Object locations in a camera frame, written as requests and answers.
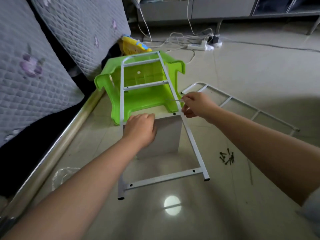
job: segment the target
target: light blue sleeve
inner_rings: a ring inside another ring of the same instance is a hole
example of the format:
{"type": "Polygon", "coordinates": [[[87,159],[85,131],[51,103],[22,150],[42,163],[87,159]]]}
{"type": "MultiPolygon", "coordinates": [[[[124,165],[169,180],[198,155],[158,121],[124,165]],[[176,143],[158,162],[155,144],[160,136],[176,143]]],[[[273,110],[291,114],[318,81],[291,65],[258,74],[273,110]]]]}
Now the light blue sleeve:
{"type": "Polygon", "coordinates": [[[307,219],[315,235],[320,238],[320,188],[303,204],[301,214],[307,219]]]}

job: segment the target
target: clear plastic bag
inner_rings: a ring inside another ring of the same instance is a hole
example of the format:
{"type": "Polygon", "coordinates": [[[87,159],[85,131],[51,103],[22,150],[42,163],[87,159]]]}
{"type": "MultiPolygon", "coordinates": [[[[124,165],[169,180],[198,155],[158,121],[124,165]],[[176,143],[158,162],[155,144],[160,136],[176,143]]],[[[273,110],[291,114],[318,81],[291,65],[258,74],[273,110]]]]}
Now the clear plastic bag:
{"type": "Polygon", "coordinates": [[[57,189],[65,181],[67,181],[72,175],[78,172],[80,168],[61,168],[52,178],[52,191],[57,189]]]}

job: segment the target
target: person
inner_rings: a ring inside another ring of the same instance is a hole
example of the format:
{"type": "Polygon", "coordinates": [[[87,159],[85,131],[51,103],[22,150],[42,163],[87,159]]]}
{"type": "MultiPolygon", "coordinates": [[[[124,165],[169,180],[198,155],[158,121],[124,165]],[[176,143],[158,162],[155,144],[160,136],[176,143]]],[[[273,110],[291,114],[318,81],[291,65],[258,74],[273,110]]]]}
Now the person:
{"type": "MultiPolygon", "coordinates": [[[[320,236],[320,149],[217,106],[204,93],[182,97],[187,118],[202,117],[299,205],[320,236]]],[[[80,239],[132,158],[155,138],[154,114],[131,116],[123,137],[30,210],[3,238],[80,239]]]]}

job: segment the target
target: glossy floor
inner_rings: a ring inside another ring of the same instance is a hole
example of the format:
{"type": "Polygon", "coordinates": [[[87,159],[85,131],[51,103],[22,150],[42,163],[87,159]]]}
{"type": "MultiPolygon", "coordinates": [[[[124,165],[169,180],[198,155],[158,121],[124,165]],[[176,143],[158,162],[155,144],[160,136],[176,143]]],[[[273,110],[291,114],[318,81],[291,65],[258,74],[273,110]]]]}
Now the glossy floor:
{"type": "MultiPolygon", "coordinates": [[[[302,31],[307,29],[308,24],[300,23],[226,24],[221,35],[237,41],[320,49],[320,32],[306,36],[302,31]]],[[[157,32],[153,38],[161,37],[164,40],[168,34],[157,32]]],[[[163,45],[161,49],[178,47],[163,45]]],[[[193,56],[189,50],[169,54],[185,62],[193,56]]],[[[319,58],[315,52],[226,40],[214,51],[195,52],[193,61],[186,65],[186,74],[178,76],[178,89],[198,81],[209,83],[299,127],[296,137],[320,145],[319,58]]],[[[217,103],[225,99],[209,89],[206,93],[217,103]]],[[[234,102],[225,108],[248,118],[254,114],[234,102]]],[[[81,168],[119,139],[119,127],[113,125],[110,112],[111,103],[105,95],[33,204],[52,190],[59,169],[81,168]]],[[[290,132],[262,115],[257,121],[290,132]]],[[[188,124],[211,180],[204,182],[202,175],[196,175],[142,187],[128,191],[122,201],[117,199],[115,185],[84,239],[317,239],[296,213],[299,206],[253,165],[251,184],[246,157],[216,127],[199,118],[189,119],[188,124]],[[234,153],[232,165],[219,159],[219,153],[227,153],[227,149],[234,153]]],[[[134,159],[124,177],[140,180],[194,167],[198,163],[182,130],[178,154],[134,159]]]]}

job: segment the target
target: green plastic stool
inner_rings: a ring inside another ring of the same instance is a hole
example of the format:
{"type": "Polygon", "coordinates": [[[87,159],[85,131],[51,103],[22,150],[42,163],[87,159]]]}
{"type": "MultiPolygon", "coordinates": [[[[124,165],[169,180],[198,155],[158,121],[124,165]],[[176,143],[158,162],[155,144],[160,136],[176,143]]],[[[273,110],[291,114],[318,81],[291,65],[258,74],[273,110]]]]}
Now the green plastic stool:
{"type": "MultiPolygon", "coordinates": [[[[159,51],[161,58],[168,68],[168,74],[174,90],[180,99],[177,88],[178,72],[185,73],[185,63],[176,60],[166,53],[159,51]]],[[[101,90],[105,88],[110,101],[112,103],[111,118],[116,125],[120,124],[120,79],[121,79],[121,63],[132,63],[132,66],[124,67],[124,87],[129,88],[135,85],[156,83],[166,80],[165,72],[162,69],[160,61],[154,62],[159,58],[155,52],[144,53],[142,56],[121,56],[111,58],[106,63],[100,75],[94,79],[94,84],[101,90]],[[146,61],[146,64],[137,64],[135,62],[146,61]]],[[[124,118],[127,121],[130,113],[147,109],[155,106],[164,105],[169,113],[178,111],[176,101],[170,90],[169,84],[157,85],[153,87],[139,88],[124,92],[124,118]]]]}

